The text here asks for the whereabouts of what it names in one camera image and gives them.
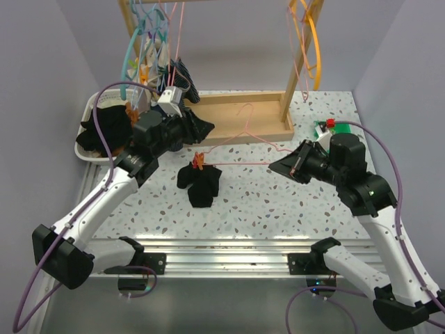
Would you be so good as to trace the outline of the pink wire hanger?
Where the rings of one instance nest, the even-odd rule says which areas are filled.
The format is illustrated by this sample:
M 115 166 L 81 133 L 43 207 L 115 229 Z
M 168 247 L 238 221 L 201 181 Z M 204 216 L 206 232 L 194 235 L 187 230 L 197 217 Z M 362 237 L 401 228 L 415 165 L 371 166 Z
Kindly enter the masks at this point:
M 289 81 L 295 80 L 295 87 L 299 90 L 303 102 L 309 99 L 309 61 L 305 50 L 304 28 L 309 26 L 306 18 L 312 1 L 290 1 L 286 8 L 286 25 L 291 51 L 291 74 Z
M 266 148 L 266 152 L 272 151 L 278 153 L 291 153 L 293 149 L 281 146 L 279 143 L 267 141 L 266 139 L 254 134 L 250 131 L 250 122 L 254 114 L 254 105 L 252 103 L 244 104 L 237 112 L 237 115 L 250 108 L 248 117 L 241 128 L 241 131 L 234 136 L 218 142 L 207 149 L 196 152 L 204 153 L 204 165 L 213 166 L 265 166 L 269 164 L 269 160 L 260 158 L 260 160 L 244 159 L 247 157 L 251 149 L 255 149 L 258 145 Z

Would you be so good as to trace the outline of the black underwear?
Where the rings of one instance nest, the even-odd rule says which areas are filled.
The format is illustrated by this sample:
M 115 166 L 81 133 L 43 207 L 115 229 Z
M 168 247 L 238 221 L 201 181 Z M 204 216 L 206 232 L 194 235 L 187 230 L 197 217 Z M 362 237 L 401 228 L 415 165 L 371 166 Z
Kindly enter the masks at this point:
M 187 189 L 188 199 L 194 208 L 210 208 L 218 197 L 222 171 L 213 165 L 203 169 L 194 168 L 192 163 L 181 168 L 177 174 L 177 187 Z
M 121 153 L 133 134 L 126 106 L 115 105 L 103 109 L 97 107 L 97 121 L 111 154 L 116 156 Z M 97 133 L 93 115 L 90 115 L 87 121 L 81 122 L 81 126 L 84 131 L 77 136 L 76 142 L 85 151 L 96 151 L 101 157 L 107 157 L 105 147 Z

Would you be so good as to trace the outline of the yellow plastic hanger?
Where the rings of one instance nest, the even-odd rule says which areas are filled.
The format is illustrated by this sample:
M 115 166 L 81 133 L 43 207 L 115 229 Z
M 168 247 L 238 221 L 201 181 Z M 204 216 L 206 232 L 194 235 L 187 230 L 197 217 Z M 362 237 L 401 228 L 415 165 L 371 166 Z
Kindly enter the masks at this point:
M 323 73 L 321 47 L 316 29 L 323 4 L 324 1 L 312 1 L 311 8 L 306 16 L 309 20 L 309 26 L 304 28 L 305 50 L 307 51 L 307 58 L 309 61 L 309 80 L 312 80 L 313 91 L 319 89 Z

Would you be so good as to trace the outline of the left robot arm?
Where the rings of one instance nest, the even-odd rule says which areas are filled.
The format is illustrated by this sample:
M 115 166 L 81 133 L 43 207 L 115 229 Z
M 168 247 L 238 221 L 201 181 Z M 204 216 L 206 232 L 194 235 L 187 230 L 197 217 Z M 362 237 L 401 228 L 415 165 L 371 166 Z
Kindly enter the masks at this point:
M 177 143 L 201 143 L 214 127 L 191 109 L 168 117 L 158 111 L 142 114 L 129 146 L 115 158 L 94 190 L 50 228 L 39 225 L 33 231 L 38 268 L 68 289 L 80 287 L 92 273 L 113 267 L 139 272 L 145 257 L 137 241 L 120 237 L 112 246 L 93 248 L 90 240 L 112 211 L 156 171 L 162 154 Z

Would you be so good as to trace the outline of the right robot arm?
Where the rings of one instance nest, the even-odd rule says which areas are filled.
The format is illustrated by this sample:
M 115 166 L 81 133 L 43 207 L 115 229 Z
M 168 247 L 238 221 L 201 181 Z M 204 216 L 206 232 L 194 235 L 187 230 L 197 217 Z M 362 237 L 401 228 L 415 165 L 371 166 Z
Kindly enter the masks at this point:
M 379 320 L 392 331 L 428 321 L 444 306 L 444 290 L 425 270 L 396 218 L 397 201 L 389 183 L 367 170 L 366 147 L 356 135 L 335 134 L 329 146 L 325 150 L 317 141 L 303 141 L 269 168 L 299 184 L 316 179 L 334 186 L 372 239 L 386 271 L 359 260 L 333 237 L 311 246 L 310 268 L 318 273 L 333 271 L 351 282 L 372 301 Z

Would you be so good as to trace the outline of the striped navy underwear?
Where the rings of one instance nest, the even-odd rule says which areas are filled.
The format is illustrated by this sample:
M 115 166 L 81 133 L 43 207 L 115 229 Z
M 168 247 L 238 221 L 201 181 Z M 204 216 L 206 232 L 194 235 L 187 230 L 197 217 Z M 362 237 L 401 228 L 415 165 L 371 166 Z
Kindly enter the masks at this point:
M 162 93 L 168 86 L 171 80 L 172 85 L 181 89 L 182 99 L 186 99 L 192 104 L 200 102 L 200 96 L 193 83 L 191 75 L 181 58 L 176 61 L 171 60 L 170 66 L 158 66 L 159 83 L 157 84 L 157 91 Z

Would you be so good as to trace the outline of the mauve cream underwear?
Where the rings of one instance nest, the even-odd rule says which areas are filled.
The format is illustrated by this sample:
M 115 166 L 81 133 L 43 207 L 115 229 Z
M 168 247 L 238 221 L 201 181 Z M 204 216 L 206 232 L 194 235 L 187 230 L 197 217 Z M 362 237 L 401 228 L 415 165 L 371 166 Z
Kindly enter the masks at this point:
M 145 44 L 139 57 L 129 61 L 128 75 L 133 76 L 133 80 L 151 86 L 157 87 L 159 83 L 158 66 L 168 65 L 168 50 L 165 38 L 146 37 Z

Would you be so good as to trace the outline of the teal plastic hanger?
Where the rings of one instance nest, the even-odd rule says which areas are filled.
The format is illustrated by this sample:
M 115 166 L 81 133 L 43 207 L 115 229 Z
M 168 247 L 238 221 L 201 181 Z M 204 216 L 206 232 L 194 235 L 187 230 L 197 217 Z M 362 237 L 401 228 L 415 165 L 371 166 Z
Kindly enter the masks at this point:
M 138 26 L 135 28 L 130 41 L 129 41 L 129 45 L 127 47 L 126 50 L 126 54 L 124 56 L 124 61 L 122 64 L 122 69 L 121 69 L 121 73 L 120 73 L 120 79 L 121 81 L 133 81 L 134 77 L 136 76 L 135 74 L 133 74 L 133 76 L 129 76 L 128 75 L 128 65 L 129 65 L 129 61 L 130 59 L 130 55 L 131 55 L 131 50 L 134 48 L 135 42 L 138 39 L 138 36 L 140 36 L 143 32 L 143 28 L 144 28 L 144 24 L 138 24 Z M 129 84 L 121 84 L 120 85 L 120 98 L 121 100 L 126 100 L 127 99 L 127 93 L 126 93 L 126 89 L 128 87 Z

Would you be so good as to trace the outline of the orange clothespin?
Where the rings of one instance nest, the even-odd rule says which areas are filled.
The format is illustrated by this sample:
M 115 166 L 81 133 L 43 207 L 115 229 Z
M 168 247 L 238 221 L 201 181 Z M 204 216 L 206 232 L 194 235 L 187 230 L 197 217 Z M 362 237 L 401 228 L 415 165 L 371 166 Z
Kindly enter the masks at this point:
M 196 152 L 194 158 L 198 160 L 198 166 L 199 170 L 204 169 L 204 153 L 203 152 Z

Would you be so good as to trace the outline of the green clip bin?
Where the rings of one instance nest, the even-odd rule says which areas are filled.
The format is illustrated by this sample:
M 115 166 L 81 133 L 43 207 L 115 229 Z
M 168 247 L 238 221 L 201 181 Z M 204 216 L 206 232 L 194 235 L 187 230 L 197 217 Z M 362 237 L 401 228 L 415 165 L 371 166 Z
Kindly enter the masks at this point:
M 349 124 L 335 123 L 333 127 L 327 127 L 326 121 L 316 120 L 314 122 L 314 138 L 319 138 L 326 131 L 330 131 L 332 134 L 351 133 Z

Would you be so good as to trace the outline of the wooden clothes rack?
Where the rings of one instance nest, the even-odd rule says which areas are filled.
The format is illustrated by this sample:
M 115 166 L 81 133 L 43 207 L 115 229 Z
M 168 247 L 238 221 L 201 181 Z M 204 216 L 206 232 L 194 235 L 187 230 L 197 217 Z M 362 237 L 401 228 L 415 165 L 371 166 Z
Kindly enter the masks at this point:
M 285 91 L 203 95 L 197 104 L 186 100 L 185 106 L 190 107 L 197 116 L 215 125 L 215 129 L 202 142 L 204 146 L 216 145 L 241 131 L 250 108 L 239 115 L 237 112 L 246 103 L 254 105 L 254 114 L 250 122 L 251 132 L 267 141 L 290 141 L 294 136 L 290 108 L 296 91 L 290 88 L 294 88 L 295 83 L 295 80 L 292 83 L 289 81 Z

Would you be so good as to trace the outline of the brown cloth in basket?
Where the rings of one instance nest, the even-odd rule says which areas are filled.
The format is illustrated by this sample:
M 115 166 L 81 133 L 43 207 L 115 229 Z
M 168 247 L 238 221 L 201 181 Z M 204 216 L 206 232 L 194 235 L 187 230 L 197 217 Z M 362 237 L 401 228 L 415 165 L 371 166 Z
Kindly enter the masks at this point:
M 131 122 L 131 127 L 134 127 L 134 125 L 139 121 L 140 119 L 140 113 L 136 107 L 131 106 L 131 102 L 126 102 L 125 104 L 125 112 L 127 117 L 129 118 Z

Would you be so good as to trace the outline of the white laundry basket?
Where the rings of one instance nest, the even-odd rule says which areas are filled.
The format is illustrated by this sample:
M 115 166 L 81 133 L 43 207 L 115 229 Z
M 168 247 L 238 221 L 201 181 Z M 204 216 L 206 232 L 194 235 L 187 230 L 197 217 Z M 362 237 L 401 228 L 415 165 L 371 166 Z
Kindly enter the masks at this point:
M 126 100 L 121 99 L 120 89 L 108 89 L 101 94 L 98 99 L 98 108 L 107 108 L 114 105 L 125 105 L 127 102 L 138 103 L 139 113 L 142 113 L 142 108 L 147 106 L 147 98 L 140 97 L 141 88 L 127 88 L 126 89 Z M 93 94 L 87 101 L 81 121 L 88 121 L 92 115 L 92 109 L 94 106 L 94 101 L 98 93 Z M 86 151 L 77 142 L 74 144 L 74 153 L 82 161 L 96 165 L 107 165 L 109 164 L 108 157 L 102 157 L 97 151 Z

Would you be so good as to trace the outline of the aluminium mounting rail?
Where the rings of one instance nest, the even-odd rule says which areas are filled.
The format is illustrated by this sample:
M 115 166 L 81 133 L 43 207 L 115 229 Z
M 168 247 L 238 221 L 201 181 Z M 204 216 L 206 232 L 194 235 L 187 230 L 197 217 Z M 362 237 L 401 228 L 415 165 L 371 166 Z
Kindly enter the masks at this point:
M 301 185 L 264 166 L 223 166 L 212 206 L 195 209 L 177 187 L 181 167 L 182 162 L 161 164 L 103 223 L 80 221 L 72 233 L 89 230 L 84 237 L 89 251 L 130 237 L 148 253 L 165 254 L 167 277 L 281 278 L 289 274 L 289 254 L 306 253 L 326 237 L 384 270 L 370 237 L 333 186 L 317 180 Z

